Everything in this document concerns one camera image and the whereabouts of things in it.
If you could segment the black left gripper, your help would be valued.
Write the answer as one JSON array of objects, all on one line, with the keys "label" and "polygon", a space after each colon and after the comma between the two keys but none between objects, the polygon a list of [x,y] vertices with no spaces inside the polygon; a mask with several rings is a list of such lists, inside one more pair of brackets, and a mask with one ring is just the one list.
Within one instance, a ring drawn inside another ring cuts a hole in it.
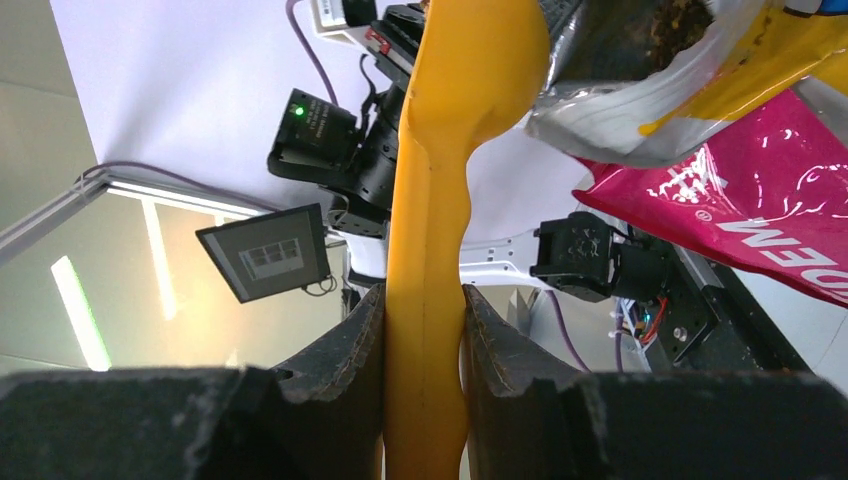
[{"label": "black left gripper", "polygon": [[390,217],[405,95],[424,30],[424,6],[388,6],[365,31],[359,69],[369,92],[361,107],[361,139],[334,188],[333,205],[369,219]]}]

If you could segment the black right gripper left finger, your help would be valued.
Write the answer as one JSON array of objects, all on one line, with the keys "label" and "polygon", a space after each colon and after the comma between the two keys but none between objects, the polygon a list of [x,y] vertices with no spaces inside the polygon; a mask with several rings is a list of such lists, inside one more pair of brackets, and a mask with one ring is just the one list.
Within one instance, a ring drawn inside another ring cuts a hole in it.
[{"label": "black right gripper left finger", "polygon": [[5,479],[377,479],[385,289],[267,369],[44,370],[1,380]]}]

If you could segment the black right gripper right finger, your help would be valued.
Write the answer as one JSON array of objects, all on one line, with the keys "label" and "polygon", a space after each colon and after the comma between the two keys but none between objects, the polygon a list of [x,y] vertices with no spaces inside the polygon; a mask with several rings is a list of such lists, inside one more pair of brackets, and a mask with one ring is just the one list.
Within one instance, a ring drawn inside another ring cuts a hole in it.
[{"label": "black right gripper right finger", "polygon": [[466,286],[474,479],[843,479],[847,400],[812,374],[581,372]]}]

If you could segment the yellow plastic scoop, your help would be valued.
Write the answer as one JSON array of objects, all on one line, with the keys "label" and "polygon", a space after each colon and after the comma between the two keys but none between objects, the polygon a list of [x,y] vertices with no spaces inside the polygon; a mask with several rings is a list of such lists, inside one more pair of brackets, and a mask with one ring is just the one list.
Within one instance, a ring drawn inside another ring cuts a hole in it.
[{"label": "yellow plastic scoop", "polygon": [[549,67],[536,1],[433,1],[406,94],[389,235],[384,427],[390,479],[454,479],[468,414],[459,375],[466,166],[531,108]]}]

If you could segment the printed cat food bag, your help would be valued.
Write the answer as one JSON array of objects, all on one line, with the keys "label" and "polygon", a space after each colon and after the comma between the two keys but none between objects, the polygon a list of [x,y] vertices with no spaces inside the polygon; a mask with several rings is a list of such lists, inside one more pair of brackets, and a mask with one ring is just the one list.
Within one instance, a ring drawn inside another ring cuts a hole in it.
[{"label": "printed cat food bag", "polygon": [[707,1],[650,73],[660,1],[545,1],[528,133],[592,172],[587,205],[734,268],[847,302],[847,5]]}]

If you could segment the grey monitor screen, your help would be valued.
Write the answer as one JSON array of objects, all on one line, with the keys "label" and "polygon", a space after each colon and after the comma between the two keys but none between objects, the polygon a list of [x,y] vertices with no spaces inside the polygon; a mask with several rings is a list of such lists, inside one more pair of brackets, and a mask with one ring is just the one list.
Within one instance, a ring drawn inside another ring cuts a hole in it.
[{"label": "grey monitor screen", "polygon": [[318,203],[198,230],[195,235],[242,304],[331,277]]}]

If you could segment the brown kibble in bag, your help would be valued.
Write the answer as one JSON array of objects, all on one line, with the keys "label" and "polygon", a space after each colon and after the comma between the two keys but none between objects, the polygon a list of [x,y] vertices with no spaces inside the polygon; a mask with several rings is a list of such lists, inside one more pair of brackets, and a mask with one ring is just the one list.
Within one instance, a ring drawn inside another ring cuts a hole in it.
[{"label": "brown kibble in bag", "polygon": [[713,21],[707,1],[660,1],[649,31],[650,73],[664,70],[678,53],[699,42]]}]

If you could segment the left aluminium frame post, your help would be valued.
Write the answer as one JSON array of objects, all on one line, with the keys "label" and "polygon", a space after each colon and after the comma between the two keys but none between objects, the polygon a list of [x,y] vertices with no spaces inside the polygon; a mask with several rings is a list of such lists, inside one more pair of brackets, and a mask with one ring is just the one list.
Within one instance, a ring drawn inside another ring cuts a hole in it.
[{"label": "left aluminium frame post", "polygon": [[32,247],[103,195],[110,186],[105,173],[74,183],[67,191],[1,232],[1,266]]}]

